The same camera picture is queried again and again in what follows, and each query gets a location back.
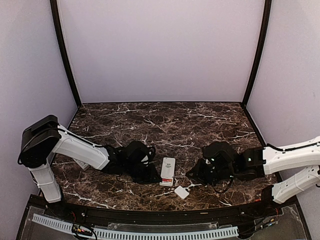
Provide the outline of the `red yellow battery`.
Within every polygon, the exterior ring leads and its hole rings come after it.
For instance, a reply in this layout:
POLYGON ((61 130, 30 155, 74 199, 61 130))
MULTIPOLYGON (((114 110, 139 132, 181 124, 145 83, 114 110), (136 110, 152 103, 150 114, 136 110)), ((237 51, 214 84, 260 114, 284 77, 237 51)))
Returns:
POLYGON ((172 182, 173 178, 163 178, 162 181, 163 182, 172 182))

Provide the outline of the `white remote green buttons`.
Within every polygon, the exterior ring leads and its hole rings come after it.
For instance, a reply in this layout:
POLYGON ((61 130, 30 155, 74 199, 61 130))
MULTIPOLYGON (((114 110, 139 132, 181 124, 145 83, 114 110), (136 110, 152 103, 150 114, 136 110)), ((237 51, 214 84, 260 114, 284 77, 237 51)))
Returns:
POLYGON ((175 165, 176 159, 171 157, 164 157, 161 166, 161 182, 159 183, 160 186, 165 187, 172 187, 174 184, 174 175, 175 175, 175 165), (164 182, 162 179, 169 179, 173 178, 172 182, 164 182))

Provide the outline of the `clear pen screwdriver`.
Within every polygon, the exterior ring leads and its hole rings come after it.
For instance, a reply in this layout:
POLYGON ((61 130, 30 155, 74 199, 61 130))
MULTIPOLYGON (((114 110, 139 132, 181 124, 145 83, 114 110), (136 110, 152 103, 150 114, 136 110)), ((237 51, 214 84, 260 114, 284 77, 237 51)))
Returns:
POLYGON ((173 178, 178 179, 178 178, 187 178, 187 176, 185 174, 181 174, 181 175, 175 175, 173 176, 173 178))

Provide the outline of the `white battery cover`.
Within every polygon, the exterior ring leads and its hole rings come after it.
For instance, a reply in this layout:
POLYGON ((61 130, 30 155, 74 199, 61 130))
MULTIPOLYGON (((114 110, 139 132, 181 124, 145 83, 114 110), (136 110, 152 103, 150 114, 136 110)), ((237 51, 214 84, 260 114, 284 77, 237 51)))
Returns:
POLYGON ((184 200, 185 198, 187 198, 190 193, 181 185, 179 185, 175 190, 174 193, 180 197, 182 200, 184 200))

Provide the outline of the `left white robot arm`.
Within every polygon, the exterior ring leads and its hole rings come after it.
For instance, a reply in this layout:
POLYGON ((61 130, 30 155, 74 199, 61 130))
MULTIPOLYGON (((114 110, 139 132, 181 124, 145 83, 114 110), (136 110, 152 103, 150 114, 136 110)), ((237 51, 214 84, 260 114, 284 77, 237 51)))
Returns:
POLYGON ((106 174, 128 174, 137 184, 162 181, 152 162, 155 147, 136 140, 120 147, 98 145, 67 130, 55 115, 48 115, 23 131, 17 162, 29 169, 51 210, 60 218, 67 218, 71 208, 62 200, 61 188, 48 163, 50 154, 67 156, 106 174))

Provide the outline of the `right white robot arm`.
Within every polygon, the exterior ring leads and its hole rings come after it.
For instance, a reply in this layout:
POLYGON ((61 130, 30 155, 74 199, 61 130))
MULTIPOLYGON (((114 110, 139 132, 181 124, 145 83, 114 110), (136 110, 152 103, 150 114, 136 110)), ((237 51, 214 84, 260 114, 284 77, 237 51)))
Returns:
POLYGON ((237 153, 226 141, 216 141, 202 148, 202 158, 185 175, 200 184, 215 187, 235 179, 250 181, 288 169, 301 168, 290 178, 265 187, 255 213, 266 217, 291 197, 320 185, 320 138, 276 147, 267 144, 237 153))

